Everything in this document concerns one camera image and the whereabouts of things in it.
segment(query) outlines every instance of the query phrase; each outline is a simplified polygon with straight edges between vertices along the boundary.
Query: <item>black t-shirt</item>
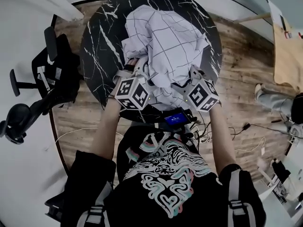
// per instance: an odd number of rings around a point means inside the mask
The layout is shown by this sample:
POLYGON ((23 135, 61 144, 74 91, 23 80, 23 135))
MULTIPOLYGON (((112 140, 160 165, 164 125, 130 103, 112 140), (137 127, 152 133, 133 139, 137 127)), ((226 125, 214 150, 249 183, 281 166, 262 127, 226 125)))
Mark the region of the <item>black t-shirt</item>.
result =
MULTIPOLYGON (((217 177, 179 135, 132 127, 118 148, 120 184, 114 190, 115 163, 77 152, 65 186, 62 226, 227 226, 229 180, 236 169, 229 165, 217 177)), ((256 226, 263 226, 262 203, 250 174, 241 172, 239 199, 253 207, 256 226)))

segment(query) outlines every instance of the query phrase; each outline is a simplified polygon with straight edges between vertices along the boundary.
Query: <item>white plaid cloth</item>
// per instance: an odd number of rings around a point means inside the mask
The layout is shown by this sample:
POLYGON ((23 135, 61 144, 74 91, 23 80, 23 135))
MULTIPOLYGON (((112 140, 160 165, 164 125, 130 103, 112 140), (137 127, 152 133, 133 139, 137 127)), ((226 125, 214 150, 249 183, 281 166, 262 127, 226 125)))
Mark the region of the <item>white plaid cloth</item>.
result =
POLYGON ((208 46, 205 34, 174 11, 146 5, 127 16, 125 27, 129 36, 122 41, 125 62, 148 55, 148 77, 157 86, 149 104, 159 110, 189 108, 170 85, 183 86, 191 65, 200 67, 203 49, 208 46))

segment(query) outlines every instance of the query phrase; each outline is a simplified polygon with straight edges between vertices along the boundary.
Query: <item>white cable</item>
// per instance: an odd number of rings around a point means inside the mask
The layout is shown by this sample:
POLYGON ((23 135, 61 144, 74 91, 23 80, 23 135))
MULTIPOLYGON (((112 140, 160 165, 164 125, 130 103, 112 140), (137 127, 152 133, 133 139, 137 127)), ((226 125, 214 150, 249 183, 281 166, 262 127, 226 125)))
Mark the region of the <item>white cable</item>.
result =
POLYGON ((66 134, 73 133, 73 132, 80 131, 80 130, 92 130, 92 129, 97 129, 97 128, 98 128, 98 127, 93 127, 93 128, 81 128, 81 129, 78 129, 78 130, 73 130, 73 131, 66 132, 65 134, 61 135, 61 136, 55 141, 55 144, 57 143, 57 141, 58 141, 61 137, 63 137, 63 136, 66 135, 66 134))
POLYGON ((263 136, 263 137, 260 139, 259 144, 258 144, 254 149, 251 149, 251 150, 236 149, 235 151, 239 150, 239 151, 251 152, 251 151, 255 150, 256 148, 258 148, 258 147, 260 146, 260 143, 261 143, 261 141, 262 141, 263 139, 264 139, 264 142, 263 142, 263 146, 261 147, 261 148, 263 148, 264 145, 265 145, 265 142, 266 142, 265 136, 263 136))
POLYGON ((200 143, 202 143, 202 144, 204 144, 204 143, 210 143, 210 142, 212 142, 212 136, 210 135, 210 133, 206 134, 206 138, 202 138, 200 140, 200 143))

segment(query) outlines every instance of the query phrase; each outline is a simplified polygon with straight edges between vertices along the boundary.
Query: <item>cloth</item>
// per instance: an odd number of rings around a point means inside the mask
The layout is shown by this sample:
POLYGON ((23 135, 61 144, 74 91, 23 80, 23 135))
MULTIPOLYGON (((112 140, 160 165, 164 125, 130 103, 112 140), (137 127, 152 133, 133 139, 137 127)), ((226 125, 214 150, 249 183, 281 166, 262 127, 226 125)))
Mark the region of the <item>cloth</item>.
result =
MULTIPOLYGON (((61 226, 75 227, 83 213, 96 208, 102 209, 100 226, 227 226, 229 180, 236 169, 240 167, 229 165, 217 177, 196 148, 182 143, 178 135, 153 127, 131 127, 117 152, 120 184, 94 208, 96 198, 114 179, 115 164, 93 154, 76 153, 65 186, 61 226)), ((252 205, 257 226, 263 226, 266 215, 250 174, 241 171, 239 180, 240 200, 252 205)))
POLYGON ((149 104, 159 110, 188 109, 183 96, 170 85, 189 80, 192 65, 201 65, 205 34, 174 11, 158 11, 142 5, 126 18, 129 38, 122 41, 125 62, 148 55, 148 68, 142 74, 154 83, 149 104))

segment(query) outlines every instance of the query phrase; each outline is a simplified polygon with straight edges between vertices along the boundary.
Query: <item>black office chair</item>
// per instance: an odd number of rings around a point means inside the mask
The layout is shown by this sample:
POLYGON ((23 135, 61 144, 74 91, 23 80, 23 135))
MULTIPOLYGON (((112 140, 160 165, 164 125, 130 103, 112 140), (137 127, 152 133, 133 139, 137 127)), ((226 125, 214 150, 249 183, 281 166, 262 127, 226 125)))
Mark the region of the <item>black office chair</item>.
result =
POLYGON ((45 30, 46 48, 44 48, 32 61, 32 71, 36 83, 18 82, 12 69, 9 76, 15 96, 20 95, 21 88, 37 88, 42 97, 30 107, 26 104, 14 105, 5 121, 0 122, 0 137, 15 143, 22 144, 26 131, 40 115, 46 115, 55 105, 75 102, 80 80, 83 76, 78 72, 80 59, 71 52, 66 35, 55 36, 52 27, 45 30), (44 75, 48 82, 45 87, 37 68, 44 67, 44 75))
POLYGON ((46 215, 61 223, 63 204, 64 204, 64 192, 47 200, 45 202, 45 205, 49 208, 49 210, 46 215))

